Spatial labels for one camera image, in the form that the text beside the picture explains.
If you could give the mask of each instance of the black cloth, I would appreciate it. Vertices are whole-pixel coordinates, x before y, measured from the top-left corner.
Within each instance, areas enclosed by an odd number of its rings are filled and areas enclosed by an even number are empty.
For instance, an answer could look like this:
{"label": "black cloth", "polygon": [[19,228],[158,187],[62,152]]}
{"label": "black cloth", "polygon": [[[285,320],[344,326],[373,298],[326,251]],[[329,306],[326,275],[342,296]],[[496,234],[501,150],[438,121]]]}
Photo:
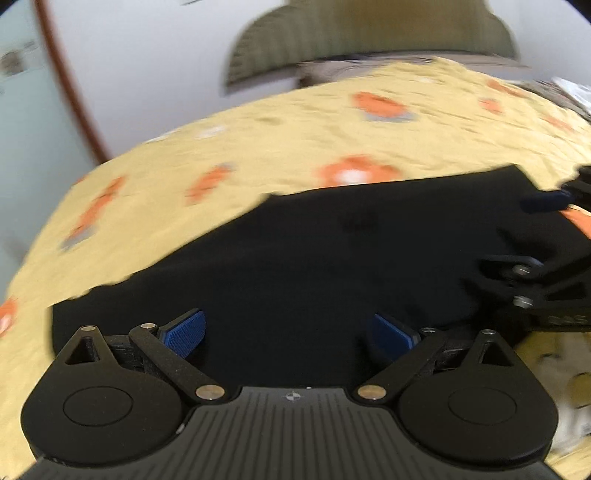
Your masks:
{"label": "black cloth", "polygon": [[270,196],[128,280],[55,305],[54,349],[82,325],[127,334],[198,307],[206,340],[189,360],[222,384],[353,387],[383,367],[365,342],[375,312],[414,328],[469,322],[483,307],[478,258],[589,248],[562,214],[521,211],[535,191],[506,167]]}

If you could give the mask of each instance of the logo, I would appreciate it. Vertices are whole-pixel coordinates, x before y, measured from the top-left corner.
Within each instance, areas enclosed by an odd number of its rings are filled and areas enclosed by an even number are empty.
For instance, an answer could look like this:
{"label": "logo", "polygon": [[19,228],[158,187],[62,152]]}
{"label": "logo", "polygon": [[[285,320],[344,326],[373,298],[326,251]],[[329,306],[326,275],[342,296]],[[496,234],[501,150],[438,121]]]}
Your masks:
{"label": "logo", "polygon": [[300,398],[302,398],[298,392],[289,392],[285,397],[290,402],[297,402]]}

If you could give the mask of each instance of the green pillow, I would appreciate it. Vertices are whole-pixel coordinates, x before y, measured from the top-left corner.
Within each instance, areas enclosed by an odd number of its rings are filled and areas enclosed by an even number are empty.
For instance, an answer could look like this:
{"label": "green pillow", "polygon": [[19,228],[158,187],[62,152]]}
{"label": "green pillow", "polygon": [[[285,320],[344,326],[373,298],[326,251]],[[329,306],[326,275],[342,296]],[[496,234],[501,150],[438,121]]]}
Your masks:
{"label": "green pillow", "polygon": [[302,61],[397,50],[516,56],[483,0],[292,0],[242,34],[227,83]]}

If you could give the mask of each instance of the metal pin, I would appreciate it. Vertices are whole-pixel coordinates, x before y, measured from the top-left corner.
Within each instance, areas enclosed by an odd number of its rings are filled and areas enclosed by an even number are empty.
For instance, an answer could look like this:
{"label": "metal pin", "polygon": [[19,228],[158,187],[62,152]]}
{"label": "metal pin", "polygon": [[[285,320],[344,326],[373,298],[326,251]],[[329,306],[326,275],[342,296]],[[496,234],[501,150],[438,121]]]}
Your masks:
{"label": "metal pin", "polygon": [[217,400],[225,395],[226,391],[219,385],[202,385],[195,391],[202,400]]}
{"label": "metal pin", "polygon": [[515,297],[513,299],[513,305],[515,305],[516,307],[519,307],[520,309],[529,309],[532,308],[534,306],[534,302],[532,299],[528,298],[528,297]]}
{"label": "metal pin", "polygon": [[386,389],[379,385],[364,385],[357,389],[357,395],[366,400],[381,400],[386,393]]}
{"label": "metal pin", "polygon": [[531,268],[526,265],[516,265],[513,267],[513,273],[520,277],[525,277],[531,273]]}

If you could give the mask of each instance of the bed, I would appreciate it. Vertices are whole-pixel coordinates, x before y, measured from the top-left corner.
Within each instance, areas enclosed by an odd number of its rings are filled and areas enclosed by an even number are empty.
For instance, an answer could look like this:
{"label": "bed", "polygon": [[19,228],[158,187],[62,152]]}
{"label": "bed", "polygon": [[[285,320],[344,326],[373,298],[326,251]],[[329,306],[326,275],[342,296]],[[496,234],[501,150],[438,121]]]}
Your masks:
{"label": "bed", "polygon": [[[444,58],[398,61],[294,90],[138,145],[72,185],[7,291],[0,310],[0,478],[15,478],[34,461],[19,412],[53,358],[52,305],[124,281],[271,192],[510,164],[538,188],[554,189],[589,163],[591,125],[580,115]],[[588,228],[586,212],[571,216]],[[547,335],[531,336],[520,354],[531,364],[553,345]],[[565,478],[583,480],[590,459],[586,441],[549,461]]]}

